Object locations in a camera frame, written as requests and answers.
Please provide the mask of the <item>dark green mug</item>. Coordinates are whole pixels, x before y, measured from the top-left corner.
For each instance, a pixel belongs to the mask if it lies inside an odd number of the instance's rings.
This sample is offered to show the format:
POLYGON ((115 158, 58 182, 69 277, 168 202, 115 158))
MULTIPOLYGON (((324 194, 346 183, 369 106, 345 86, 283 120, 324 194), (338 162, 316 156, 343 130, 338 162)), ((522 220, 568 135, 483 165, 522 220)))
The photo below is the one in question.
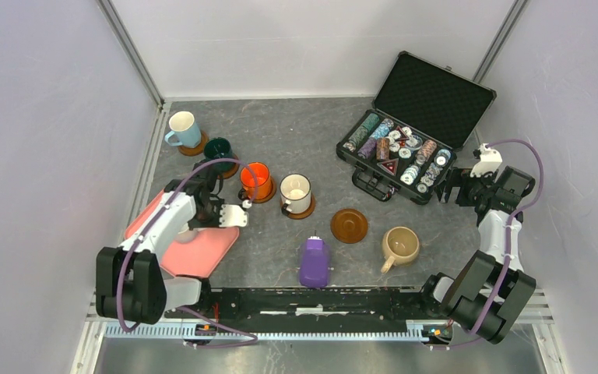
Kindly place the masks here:
MULTIPOLYGON (((234 159, 234 152, 230 142, 222 137, 216 137, 207 142, 203 150, 204 161, 213 161, 221 158, 234 159)), ((234 162, 220 162, 213 166, 219 172, 229 171, 235 165, 234 162)))

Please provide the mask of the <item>orange mug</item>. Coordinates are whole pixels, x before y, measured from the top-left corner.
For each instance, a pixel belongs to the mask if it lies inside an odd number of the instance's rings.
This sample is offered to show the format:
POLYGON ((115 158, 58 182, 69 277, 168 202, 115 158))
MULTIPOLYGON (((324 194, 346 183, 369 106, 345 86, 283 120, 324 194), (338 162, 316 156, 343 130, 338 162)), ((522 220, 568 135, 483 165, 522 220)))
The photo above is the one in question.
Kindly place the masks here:
MULTIPOLYGON (((264 182, 270 177, 272 177, 272 175, 270 174, 270 170, 266 164, 261 162, 250 163, 240 173, 241 189, 243 186, 254 186, 256 190, 259 184, 259 179, 264 182)), ((246 198, 241 197, 240 191, 238 193, 238 198, 242 201, 246 200, 246 198)))

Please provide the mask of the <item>light blue mug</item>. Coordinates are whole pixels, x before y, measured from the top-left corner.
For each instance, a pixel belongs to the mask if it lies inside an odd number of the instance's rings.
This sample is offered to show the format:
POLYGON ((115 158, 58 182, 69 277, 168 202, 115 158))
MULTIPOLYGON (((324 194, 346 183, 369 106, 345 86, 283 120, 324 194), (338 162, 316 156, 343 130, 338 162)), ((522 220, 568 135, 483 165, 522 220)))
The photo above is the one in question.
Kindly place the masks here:
POLYGON ((170 131, 164 141, 169 146, 185 146, 196 148, 202 140, 202 133, 190 111, 179 111, 168 121, 170 131))

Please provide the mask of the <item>white mug dark handle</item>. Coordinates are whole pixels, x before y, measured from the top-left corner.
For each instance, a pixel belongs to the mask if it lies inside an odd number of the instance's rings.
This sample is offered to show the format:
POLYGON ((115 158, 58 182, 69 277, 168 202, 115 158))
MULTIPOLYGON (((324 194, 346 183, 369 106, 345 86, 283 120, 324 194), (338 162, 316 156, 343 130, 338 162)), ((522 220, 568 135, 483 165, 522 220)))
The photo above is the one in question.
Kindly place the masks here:
POLYGON ((304 212, 310 205, 311 183, 302 174, 286 175, 280 183, 281 205, 289 203, 291 213, 304 212))

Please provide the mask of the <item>beige mug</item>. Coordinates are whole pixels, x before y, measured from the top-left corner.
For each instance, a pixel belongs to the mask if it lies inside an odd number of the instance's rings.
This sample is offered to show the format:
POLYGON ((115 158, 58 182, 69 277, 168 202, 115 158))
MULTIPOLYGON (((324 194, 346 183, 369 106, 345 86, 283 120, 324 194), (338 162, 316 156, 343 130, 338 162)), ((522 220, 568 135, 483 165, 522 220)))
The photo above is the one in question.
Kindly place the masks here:
POLYGON ((410 228, 394 227, 383 236, 382 252, 385 261, 380 271, 388 273, 393 266, 407 265, 418 259, 420 239, 410 228))

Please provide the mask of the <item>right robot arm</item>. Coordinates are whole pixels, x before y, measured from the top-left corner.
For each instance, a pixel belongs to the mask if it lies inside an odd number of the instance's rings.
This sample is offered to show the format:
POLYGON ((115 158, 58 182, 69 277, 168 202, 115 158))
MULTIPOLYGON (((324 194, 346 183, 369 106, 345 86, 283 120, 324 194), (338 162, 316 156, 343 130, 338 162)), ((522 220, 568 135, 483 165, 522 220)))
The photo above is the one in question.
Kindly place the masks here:
POLYGON ((437 195, 448 201, 458 188, 456 204, 477 215, 480 248, 457 277, 438 273, 427 279, 418 298, 425 316, 450 319, 491 344, 506 337, 536 289, 519 261, 523 216, 516 210, 535 185, 534 177, 512 167, 481 177, 469 168, 448 173, 437 195))

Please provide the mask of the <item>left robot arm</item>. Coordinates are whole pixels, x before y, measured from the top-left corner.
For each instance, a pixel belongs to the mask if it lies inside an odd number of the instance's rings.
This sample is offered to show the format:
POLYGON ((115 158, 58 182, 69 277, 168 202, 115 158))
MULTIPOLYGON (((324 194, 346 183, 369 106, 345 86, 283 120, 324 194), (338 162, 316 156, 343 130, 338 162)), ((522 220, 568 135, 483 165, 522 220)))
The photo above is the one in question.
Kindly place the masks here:
POLYGON ((116 247, 103 247, 96 258, 95 309, 130 331, 140 323, 157 323, 162 315, 184 306, 194 317, 207 316, 213 296, 195 276, 163 270, 165 252, 192 229, 218 228, 223 179, 211 168, 185 180, 174 179, 138 216, 138 227, 116 247))

